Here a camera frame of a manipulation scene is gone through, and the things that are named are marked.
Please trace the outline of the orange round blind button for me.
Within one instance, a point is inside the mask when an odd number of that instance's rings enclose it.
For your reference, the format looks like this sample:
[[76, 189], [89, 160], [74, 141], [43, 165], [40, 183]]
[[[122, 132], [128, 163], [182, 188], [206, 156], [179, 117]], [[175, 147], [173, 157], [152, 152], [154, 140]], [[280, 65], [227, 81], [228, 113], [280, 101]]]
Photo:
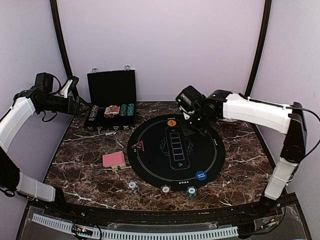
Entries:
[[175, 127], [177, 125], [177, 122], [173, 119], [170, 119], [168, 122], [167, 122], [167, 125], [169, 127]]

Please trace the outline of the blue round blind button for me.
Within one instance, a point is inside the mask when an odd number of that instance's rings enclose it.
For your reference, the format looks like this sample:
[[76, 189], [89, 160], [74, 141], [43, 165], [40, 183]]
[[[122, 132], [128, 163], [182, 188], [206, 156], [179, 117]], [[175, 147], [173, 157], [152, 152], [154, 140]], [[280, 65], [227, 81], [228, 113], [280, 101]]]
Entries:
[[207, 179], [207, 173], [205, 171], [200, 170], [196, 172], [195, 177], [199, 181], [204, 181]]

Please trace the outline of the brown poker chip stack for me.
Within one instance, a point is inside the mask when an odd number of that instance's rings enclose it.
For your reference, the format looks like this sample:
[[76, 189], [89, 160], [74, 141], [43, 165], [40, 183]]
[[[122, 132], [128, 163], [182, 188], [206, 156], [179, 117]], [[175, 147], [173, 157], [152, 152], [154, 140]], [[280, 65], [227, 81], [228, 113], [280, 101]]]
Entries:
[[169, 195], [171, 193], [171, 187], [169, 185], [162, 185], [160, 190], [163, 195]]

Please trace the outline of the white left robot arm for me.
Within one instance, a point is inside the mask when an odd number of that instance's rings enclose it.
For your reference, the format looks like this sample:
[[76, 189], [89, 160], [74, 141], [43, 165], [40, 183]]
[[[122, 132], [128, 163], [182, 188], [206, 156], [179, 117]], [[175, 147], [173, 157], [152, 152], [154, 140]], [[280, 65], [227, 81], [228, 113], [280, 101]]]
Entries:
[[42, 86], [17, 93], [13, 104], [0, 119], [0, 189], [9, 197], [19, 194], [31, 201], [40, 200], [51, 203], [51, 210], [60, 218], [67, 218], [71, 213], [65, 203], [61, 188], [45, 184], [24, 174], [8, 156], [11, 144], [21, 128], [34, 114], [51, 111], [55, 114], [79, 115], [85, 112], [82, 106], [89, 106], [79, 96], [70, 96], [70, 90], [63, 88], [63, 94], [48, 92]]

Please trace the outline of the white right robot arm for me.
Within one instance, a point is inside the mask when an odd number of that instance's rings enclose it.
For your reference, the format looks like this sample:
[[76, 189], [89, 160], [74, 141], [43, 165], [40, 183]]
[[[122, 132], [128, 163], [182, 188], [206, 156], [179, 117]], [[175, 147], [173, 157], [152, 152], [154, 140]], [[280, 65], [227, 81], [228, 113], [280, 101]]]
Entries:
[[144, 102], [138, 104], [138, 127], [121, 127], [117, 136], [107, 137], [112, 129], [105, 126], [109, 117], [104, 111], [98, 107], [94, 121], [87, 113], [76, 116], [69, 130], [76, 185], [94, 199], [115, 200], [124, 179], [132, 192], [138, 189], [136, 180], [142, 180], [145, 189], [158, 188], [165, 198], [179, 192], [197, 201], [233, 205], [263, 198], [255, 213], [266, 217], [305, 155], [307, 133], [298, 103], [288, 111], [276, 176], [267, 162], [268, 145], [258, 142], [264, 138], [262, 128], [249, 118], [186, 120], [176, 102]]

